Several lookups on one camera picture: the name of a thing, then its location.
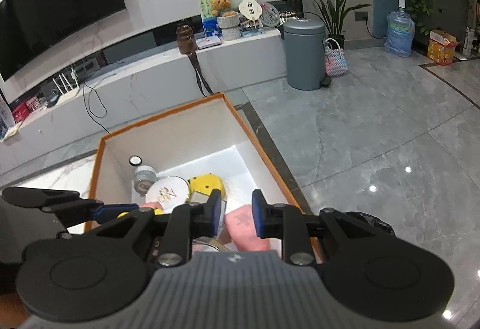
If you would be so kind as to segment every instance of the plant pot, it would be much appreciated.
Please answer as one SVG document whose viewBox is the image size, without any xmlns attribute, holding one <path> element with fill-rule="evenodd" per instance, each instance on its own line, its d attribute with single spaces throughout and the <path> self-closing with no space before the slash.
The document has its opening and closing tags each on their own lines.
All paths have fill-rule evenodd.
<svg viewBox="0 0 480 329">
<path fill-rule="evenodd" d="M 231 27 L 238 26 L 240 23 L 240 15 L 229 15 L 228 17 L 218 17 L 217 18 L 218 25 L 220 29 L 228 29 Z"/>
<path fill-rule="evenodd" d="M 343 46 L 345 44 L 345 36 L 343 34 L 328 34 L 328 38 L 333 38 L 338 42 L 340 47 L 343 49 Z"/>
<path fill-rule="evenodd" d="M 240 29 L 238 26 L 222 29 L 222 38 L 224 41 L 233 41 L 240 38 Z"/>
</svg>

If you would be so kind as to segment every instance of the pink and white basket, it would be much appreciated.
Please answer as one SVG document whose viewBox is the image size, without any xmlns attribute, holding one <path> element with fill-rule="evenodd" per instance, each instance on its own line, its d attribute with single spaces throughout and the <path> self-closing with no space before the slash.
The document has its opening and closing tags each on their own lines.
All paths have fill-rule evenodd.
<svg viewBox="0 0 480 329">
<path fill-rule="evenodd" d="M 331 42 L 335 42 L 337 48 L 334 48 Z M 346 73 L 348 70 L 343 49 L 336 40 L 327 38 L 325 40 L 325 71 L 327 76 L 333 78 Z"/>
</svg>

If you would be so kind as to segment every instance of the dark floor trim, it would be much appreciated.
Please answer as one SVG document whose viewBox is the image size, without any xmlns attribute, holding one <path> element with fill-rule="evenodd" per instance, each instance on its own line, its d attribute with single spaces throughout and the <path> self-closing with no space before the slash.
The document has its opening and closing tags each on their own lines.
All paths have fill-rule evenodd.
<svg viewBox="0 0 480 329">
<path fill-rule="evenodd" d="M 437 79 L 440 79 L 441 81 L 443 81 L 446 85 L 450 86 L 452 89 L 454 89 L 455 91 L 457 91 L 460 95 L 462 95 L 465 99 L 467 99 L 472 105 L 474 105 L 475 107 L 477 107 L 477 109 L 480 110 L 480 106 L 475 103 L 472 99 L 470 99 L 468 96 L 466 96 L 463 92 L 461 92 L 457 87 L 455 87 L 453 84 L 449 83 L 448 81 L 446 81 L 442 76 L 436 74 L 435 72 L 433 72 L 432 70 L 429 70 L 429 67 L 436 67 L 438 66 L 437 63 L 429 63 L 429 64 L 422 64 L 422 65 L 419 65 L 421 68 L 423 68 L 424 70 L 426 70 L 427 72 L 431 73 L 433 76 L 435 76 Z"/>
<path fill-rule="evenodd" d="M 275 169 L 280 174 L 281 178 L 285 182 L 286 186 L 294 196 L 295 200 L 297 201 L 297 203 L 299 204 L 303 212 L 305 214 L 313 214 L 313 212 L 311 211 L 310 205 L 307 202 L 307 199 L 303 195 L 303 192 L 298 186 L 297 181 L 293 177 L 292 172 L 287 166 L 285 160 L 280 154 L 280 151 L 278 150 L 277 146 L 272 140 L 272 137 L 268 133 L 267 129 L 265 128 L 265 125 L 263 124 L 262 120 L 258 116 L 254 107 L 251 105 L 250 102 L 248 102 L 243 105 L 236 106 L 235 108 L 245 113 L 248 123 L 252 127 L 255 135 L 257 136 L 258 141 L 260 142 L 260 145 L 262 146 L 268 158 L 274 165 Z"/>
</svg>

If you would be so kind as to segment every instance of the power cord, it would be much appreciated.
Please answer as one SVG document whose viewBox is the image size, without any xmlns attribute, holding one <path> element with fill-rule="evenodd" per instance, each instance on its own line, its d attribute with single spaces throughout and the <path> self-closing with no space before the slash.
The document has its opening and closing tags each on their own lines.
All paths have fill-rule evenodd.
<svg viewBox="0 0 480 329">
<path fill-rule="evenodd" d="M 90 88 L 93 92 L 95 92 L 95 94 L 97 95 L 98 101 L 100 102 L 100 104 L 102 105 L 103 109 L 105 110 L 105 114 L 104 114 L 103 116 L 98 116 L 98 115 L 94 114 L 94 112 L 93 112 L 92 109 L 90 108 L 90 96 L 91 96 L 91 94 L 92 94 L 92 91 L 90 91 L 90 92 L 88 93 L 88 99 L 87 99 L 87 100 L 88 100 L 88 107 L 87 107 L 87 100 L 85 99 L 85 87 L 86 87 L 86 86 L 87 86 L 88 88 Z M 98 95 L 97 90 L 96 90 L 95 88 L 93 88 L 93 87 L 90 87 L 90 86 L 87 84 L 87 82 L 84 82 L 84 83 L 83 83 L 83 87 L 82 87 L 82 94 L 83 94 L 83 104 L 85 105 L 85 110 L 87 111 L 87 114 L 88 114 L 88 116 L 90 117 L 90 119 L 91 119 L 92 121 L 94 121 L 96 124 L 102 126 L 102 129 L 104 129 L 107 133 L 110 134 L 110 132 L 109 132 L 107 129 L 105 129 L 105 126 L 103 126 L 100 122 L 98 122 L 98 121 L 96 121 L 96 120 L 94 119 L 94 117 L 95 117 L 95 118 L 98 118 L 98 119 L 103 119 L 103 118 L 105 118 L 105 117 L 107 116 L 107 114 L 109 113 L 109 112 L 107 111 L 107 108 L 106 108 L 105 105 L 103 104 L 102 100 L 100 99 L 100 96 Z"/>
<path fill-rule="evenodd" d="M 319 17 L 319 18 L 322 20 L 323 23 L 325 23 L 325 21 L 323 20 L 323 18 L 322 18 L 320 15 L 316 14 L 315 12 L 311 12 L 311 11 L 296 12 L 296 13 L 294 13 L 294 14 L 289 15 L 288 17 L 289 17 L 289 18 L 290 18 L 290 17 L 296 17 L 297 15 L 301 15 L 301 14 L 312 14 L 312 15 L 316 15 L 317 17 Z"/>
<path fill-rule="evenodd" d="M 375 37 L 372 33 L 370 33 L 370 30 L 368 28 L 368 19 L 365 20 L 365 25 L 367 26 L 367 31 L 368 31 L 368 34 L 370 34 L 373 38 L 377 39 L 377 40 L 381 40 L 382 38 L 385 38 L 386 35 L 384 35 L 383 37 Z"/>
</svg>

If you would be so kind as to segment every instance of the red box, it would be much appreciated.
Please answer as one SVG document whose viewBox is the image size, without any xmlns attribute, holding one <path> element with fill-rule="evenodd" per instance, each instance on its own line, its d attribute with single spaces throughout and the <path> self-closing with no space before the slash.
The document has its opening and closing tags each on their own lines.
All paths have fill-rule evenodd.
<svg viewBox="0 0 480 329">
<path fill-rule="evenodd" d="M 13 118 L 15 119 L 16 123 L 23 121 L 30 115 L 30 111 L 28 110 L 25 102 L 15 107 L 14 111 L 12 111 L 11 113 L 13 114 Z"/>
</svg>

